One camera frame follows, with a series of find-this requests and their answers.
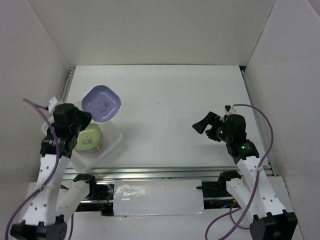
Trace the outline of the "green plate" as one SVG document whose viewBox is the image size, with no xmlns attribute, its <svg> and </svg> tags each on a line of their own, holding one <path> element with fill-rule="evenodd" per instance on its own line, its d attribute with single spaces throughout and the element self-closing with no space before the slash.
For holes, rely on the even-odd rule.
<svg viewBox="0 0 320 240">
<path fill-rule="evenodd" d="M 102 146 L 102 131 L 96 123 L 90 123 L 77 138 L 74 151 L 79 154 L 93 153 Z"/>
</svg>

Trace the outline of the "purple plate back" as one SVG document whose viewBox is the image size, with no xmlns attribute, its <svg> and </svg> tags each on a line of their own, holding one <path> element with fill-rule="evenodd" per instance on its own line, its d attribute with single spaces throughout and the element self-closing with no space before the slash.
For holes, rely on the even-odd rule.
<svg viewBox="0 0 320 240">
<path fill-rule="evenodd" d="M 81 101 L 82 110 L 91 113 L 92 120 L 98 123 L 110 121 L 121 106 L 120 97 L 105 85 L 93 87 Z"/>
</svg>

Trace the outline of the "white plastic bin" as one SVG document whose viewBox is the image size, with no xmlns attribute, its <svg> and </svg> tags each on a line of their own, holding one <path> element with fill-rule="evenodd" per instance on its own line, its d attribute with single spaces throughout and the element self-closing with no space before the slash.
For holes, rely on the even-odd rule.
<svg viewBox="0 0 320 240">
<path fill-rule="evenodd" d="M 62 173 L 70 164 L 76 172 L 84 173 L 104 160 L 122 140 L 122 133 L 112 122 L 98 123 L 91 119 L 90 123 L 97 124 L 102 131 L 102 145 L 95 152 L 80 154 L 74 151 L 77 139 L 52 136 L 52 123 L 48 125 L 46 136 L 41 142 L 41 172 L 49 173 L 57 168 L 56 172 Z"/>
</svg>

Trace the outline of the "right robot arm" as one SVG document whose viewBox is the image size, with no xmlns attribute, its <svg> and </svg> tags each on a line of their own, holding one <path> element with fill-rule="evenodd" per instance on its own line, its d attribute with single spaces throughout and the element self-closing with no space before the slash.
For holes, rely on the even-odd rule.
<svg viewBox="0 0 320 240">
<path fill-rule="evenodd" d="M 220 173 L 218 191 L 231 195 L 250 221 L 249 232 L 254 240 L 291 240 L 298 219 L 277 197 L 262 166 L 255 144 L 247 138 L 242 115 L 228 113 L 223 117 L 209 112 L 193 124 L 199 134 L 216 142 L 224 142 L 237 170 Z"/>
</svg>

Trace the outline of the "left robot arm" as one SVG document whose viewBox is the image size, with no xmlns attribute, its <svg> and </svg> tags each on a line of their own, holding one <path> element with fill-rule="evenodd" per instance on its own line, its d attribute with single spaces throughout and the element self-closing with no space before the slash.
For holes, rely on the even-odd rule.
<svg viewBox="0 0 320 240">
<path fill-rule="evenodd" d="M 61 183 L 79 133 L 91 122 L 89 112 L 79 110 L 72 103 L 48 105 L 53 122 L 44 115 L 40 107 L 30 105 L 43 117 L 48 125 L 41 142 L 40 169 L 36 188 L 14 211 L 8 221 L 4 238 L 17 240 L 64 240 L 71 238 L 73 227 L 68 222 L 83 199 L 97 197 L 99 187 L 90 174 L 78 174 L 65 195 L 59 199 Z"/>
</svg>

